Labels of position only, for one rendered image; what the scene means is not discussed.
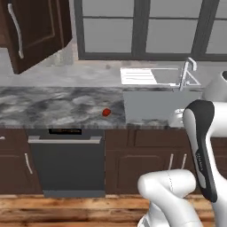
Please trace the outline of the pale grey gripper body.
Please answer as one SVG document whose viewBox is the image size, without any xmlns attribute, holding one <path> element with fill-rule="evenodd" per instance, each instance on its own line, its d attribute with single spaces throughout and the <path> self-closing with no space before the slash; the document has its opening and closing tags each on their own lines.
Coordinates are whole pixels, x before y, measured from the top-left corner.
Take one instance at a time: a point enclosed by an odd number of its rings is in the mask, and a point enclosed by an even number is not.
<svg viewBox="0 0 227 227">
<path fill-rule="evenodd" d="M 171 128 L 182 128 L 184 109 L 176 109 L 168 118 L 168 125 Z"/>
</svg>

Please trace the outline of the grey apron sink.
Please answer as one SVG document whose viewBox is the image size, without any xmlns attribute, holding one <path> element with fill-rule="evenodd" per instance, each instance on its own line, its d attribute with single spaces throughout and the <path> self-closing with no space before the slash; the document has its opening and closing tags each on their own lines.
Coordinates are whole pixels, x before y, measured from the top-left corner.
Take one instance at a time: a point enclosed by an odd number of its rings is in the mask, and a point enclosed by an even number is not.
<svg viewBox="0 0 227 227">
<path fill-rule="evenodd" d="M 179 89 L 181 70 L 177 67 L 123 67 L 120 72 L 127 123 L 166 121 L 174 111 L 200 98 L 200 82 L 191 73 Z"/>
</svg>

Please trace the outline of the dark brown base cabinet door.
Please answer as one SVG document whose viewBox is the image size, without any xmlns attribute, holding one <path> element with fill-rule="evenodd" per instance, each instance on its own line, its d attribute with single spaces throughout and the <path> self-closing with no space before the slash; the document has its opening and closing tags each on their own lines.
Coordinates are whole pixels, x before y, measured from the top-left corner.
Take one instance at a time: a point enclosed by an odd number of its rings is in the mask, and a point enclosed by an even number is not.
<svg viewBox="0 0 227 227">
<path fill-rule="evenodd" d="M 213 148 L 215 163 L 220 174 L 227 179 L 227 138 L 224 137 L 212 137 L 211 145 Z M 192 159 L 192 152 L 190 151 L 189 143 L 186 143 L 186 148 L 179 158 L 178 167 L 181 168 L 183 164 L 183 157 L 186 154 L 186 161 L 184 169 L 190 170 L 194 175 L 195 168 Z"/>
<path fill-rule="evenodd" d="M 27 153 L 33 175 L 30 175 Z M 0 141 L 0 194 L 42 194 L 28 145 Z"/>
<path fill-rule="evenodd" d="M 106 151 L 106 193 L 138 194 L 137 180 L 146 173 L 168 170 L 170 154 L 172 168 L 177 163 L 177 151 L 168 148 L 126 148 Z"/>
</svg>

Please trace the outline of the dark brown fixed panel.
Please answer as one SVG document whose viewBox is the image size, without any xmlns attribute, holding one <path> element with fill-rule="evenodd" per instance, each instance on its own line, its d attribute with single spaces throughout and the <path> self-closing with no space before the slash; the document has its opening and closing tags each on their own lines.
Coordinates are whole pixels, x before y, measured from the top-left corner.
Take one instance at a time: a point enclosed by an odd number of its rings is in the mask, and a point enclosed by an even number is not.
<svg viewBox="0 0 227 227">
<path fill-rule="evenodd" d="M 182 129 L 108 129 L 105 138 L 108 148 L 175 147 L 189 144 Z"/>
</svg>

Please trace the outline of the silver tap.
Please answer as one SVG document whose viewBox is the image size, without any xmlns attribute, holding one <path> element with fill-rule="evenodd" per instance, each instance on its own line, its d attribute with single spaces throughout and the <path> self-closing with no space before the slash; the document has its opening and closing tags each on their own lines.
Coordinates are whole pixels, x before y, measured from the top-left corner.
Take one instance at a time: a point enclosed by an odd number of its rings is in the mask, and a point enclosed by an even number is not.
<svg viewBox="0 0 227 227">
<path fill-rule="evenodd" d="M 186 75 L 189 73 L 188 69 L 189 67 L 192 67 L 193 71 L 197 70 L 197 62 L 188 57 L 187 60 L 184 62 L 184 69 L 181 75 L 181 81 L 180 81 L 180 85 L 179 85 L 179 90 L 182 91 L 184 89 L 184 84 L 186 82 Z"/>
</svg>

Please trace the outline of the dark framed window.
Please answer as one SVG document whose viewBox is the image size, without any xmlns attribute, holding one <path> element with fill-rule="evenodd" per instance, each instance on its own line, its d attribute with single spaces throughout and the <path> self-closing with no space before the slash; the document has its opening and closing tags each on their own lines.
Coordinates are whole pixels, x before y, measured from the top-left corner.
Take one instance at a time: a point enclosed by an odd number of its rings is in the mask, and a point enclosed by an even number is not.
<svg viewBox="0 0 227 227">
<path fill-rule="evenodd" d="M 74 0 L 78 58 L 227 62 L 227 0 Z"/>
</svg>

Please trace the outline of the dark grey dishwasher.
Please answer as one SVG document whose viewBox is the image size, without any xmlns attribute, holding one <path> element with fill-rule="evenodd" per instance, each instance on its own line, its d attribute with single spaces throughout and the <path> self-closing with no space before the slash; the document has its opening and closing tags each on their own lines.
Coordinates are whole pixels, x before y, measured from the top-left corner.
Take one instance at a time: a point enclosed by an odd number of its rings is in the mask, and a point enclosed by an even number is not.
<svg viewBox="0 0 227 227">
<path fill-rule="evenodd" d="M 27 139 L 89 139 L 99 144 L 29 144 L 46 198 L 98 198 L 105 195 L 105 140 L 102 129 L 27 129 Z"/>
</svg>

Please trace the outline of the dark brown drawer front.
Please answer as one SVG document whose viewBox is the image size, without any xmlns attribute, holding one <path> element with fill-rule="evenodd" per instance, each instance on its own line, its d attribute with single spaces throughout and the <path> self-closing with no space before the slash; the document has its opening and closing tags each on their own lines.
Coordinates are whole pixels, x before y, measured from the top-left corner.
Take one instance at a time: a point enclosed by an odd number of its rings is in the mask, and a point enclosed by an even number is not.
<svg viewBox="0 0 227 227">
<path fill-rule="evenodd" d="M 5 137 L 6 141 L 13 139 L 25 140 L 27 138 L 24 129 L 0 129 L 0 137 Z"/>
</svg>

